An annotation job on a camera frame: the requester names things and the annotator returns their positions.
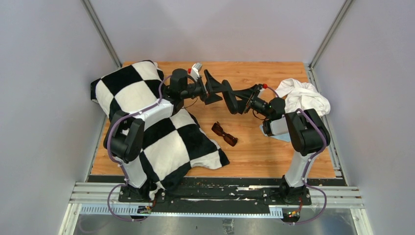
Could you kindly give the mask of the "black glasses case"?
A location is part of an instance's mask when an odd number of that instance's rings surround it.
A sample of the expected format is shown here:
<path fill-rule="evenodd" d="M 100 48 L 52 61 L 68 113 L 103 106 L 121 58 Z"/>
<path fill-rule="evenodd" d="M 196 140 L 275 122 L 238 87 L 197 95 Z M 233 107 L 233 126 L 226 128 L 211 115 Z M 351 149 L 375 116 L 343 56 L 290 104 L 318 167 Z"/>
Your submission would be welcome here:
<path fill-rule="evenodd" d="M 223 86 L 222 96 L 229 112 L 233 115 L 238 113 L 238 103 L 236 96 L 233 93 L 233 89 L 229 81 L 223 80 L 221 85 Z"/>

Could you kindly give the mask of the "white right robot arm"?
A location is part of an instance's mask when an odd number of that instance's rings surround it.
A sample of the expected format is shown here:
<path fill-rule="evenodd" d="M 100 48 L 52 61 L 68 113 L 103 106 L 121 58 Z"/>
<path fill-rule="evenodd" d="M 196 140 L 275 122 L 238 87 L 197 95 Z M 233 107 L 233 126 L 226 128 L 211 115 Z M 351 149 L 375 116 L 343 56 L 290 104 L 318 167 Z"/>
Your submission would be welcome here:
<path fill-rule="evenodd" d="M 223 92 L 228 110 L 244 114 L 249 110 L 264 116 L 262 131 L 268 137 L 288 134 L 294 154 L 290 167 L 283 175 L 279 197 L 292 204 L 305 192 L 307 176 L 317 156 L 330 144 L 330 135 L 315 109 L 285 112 L 285 100 L 278 95 L 266 102 L 259 97 L 266 84 L 249 89 Z"/>

